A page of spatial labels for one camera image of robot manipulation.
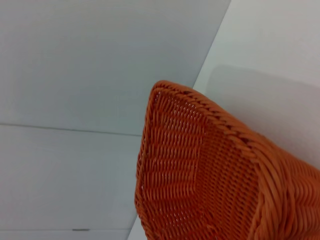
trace ceiling panel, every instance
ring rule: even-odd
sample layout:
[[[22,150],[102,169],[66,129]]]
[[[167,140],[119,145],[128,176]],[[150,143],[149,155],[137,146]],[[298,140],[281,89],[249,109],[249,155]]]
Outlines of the ceiling panel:
[[[20,126],[0,136],[0,230],[132,227],[141,137]]]
[[[140,135],[152,85],[193,86],[228,0],[0,0],[0,123]]]

